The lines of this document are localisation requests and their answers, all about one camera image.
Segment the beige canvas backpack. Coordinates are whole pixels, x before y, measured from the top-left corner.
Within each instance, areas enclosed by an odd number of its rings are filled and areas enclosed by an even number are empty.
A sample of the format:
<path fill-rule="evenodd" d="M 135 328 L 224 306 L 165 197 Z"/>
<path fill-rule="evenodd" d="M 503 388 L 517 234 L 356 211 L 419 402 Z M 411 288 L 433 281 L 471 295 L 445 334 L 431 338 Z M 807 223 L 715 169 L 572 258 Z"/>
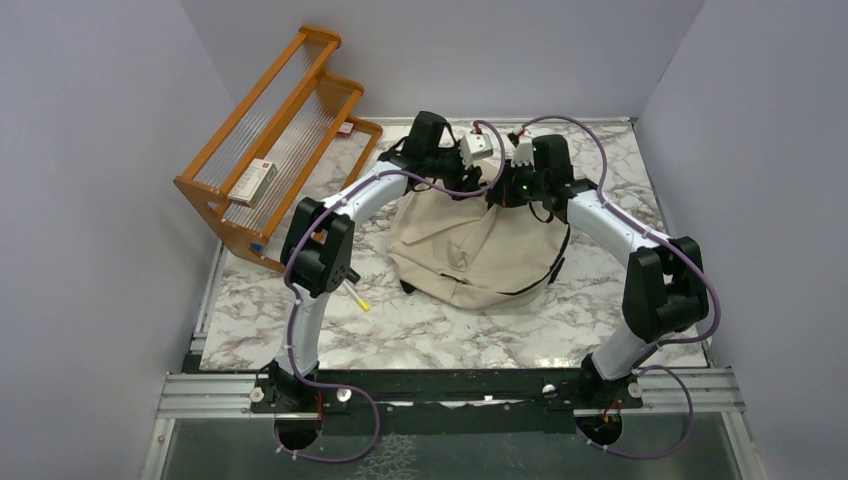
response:
<path fill-rule="evenodd" d="M 571 234 L 558 220 L 538 220 L 535 207 L 432 189 L 404 195 L 387 238 L 403 290 L 465 310 L 530 304 L 556 279 Z"/>

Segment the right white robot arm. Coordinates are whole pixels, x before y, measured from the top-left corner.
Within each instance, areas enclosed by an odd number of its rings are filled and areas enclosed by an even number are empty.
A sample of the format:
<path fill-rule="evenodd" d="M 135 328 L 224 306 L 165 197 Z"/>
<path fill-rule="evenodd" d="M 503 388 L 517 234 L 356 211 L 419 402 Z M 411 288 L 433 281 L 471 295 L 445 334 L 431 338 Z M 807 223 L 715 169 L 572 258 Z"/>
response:
<path fill-rule="evenodd" d="M 625 389 L 632 371 L 658 345 L 709 312 L 702 256 L 690 237 L 671 238 L 620 210 L 589 179 L 574 174 L 558 134 L 509 137 L 513 154 L 488 190 L 500 207 L 540 205 L 549 216 L 589 235 L 626 270 L 622 324 L 581 363 L 575 394 L 600 407 Z"/>

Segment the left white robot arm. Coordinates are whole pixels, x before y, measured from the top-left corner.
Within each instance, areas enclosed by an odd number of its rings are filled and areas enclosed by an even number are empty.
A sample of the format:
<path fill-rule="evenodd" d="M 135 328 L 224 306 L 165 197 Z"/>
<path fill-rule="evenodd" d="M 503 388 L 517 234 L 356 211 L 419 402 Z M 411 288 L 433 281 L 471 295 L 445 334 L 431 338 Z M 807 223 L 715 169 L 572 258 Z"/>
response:
<path fill-rule="evenodd" d="M 317 346 L 324 312 L 351 272 L 359 225 L 418 185 L 455 199 L 482 194 L 475 163 L 493 155 L 491 137 L 474 126 L 444 146 L 441 138 L 450 131 L 445 118 L 421 111 L 408 134 L 380 153 L 361 178 L 323 200 L 306 197 L 298 203 L 281 252 L 283 281 L 293 300 L 282 345 L 267 370 L 268 401 L 298 411 L 319 390 Z"/>

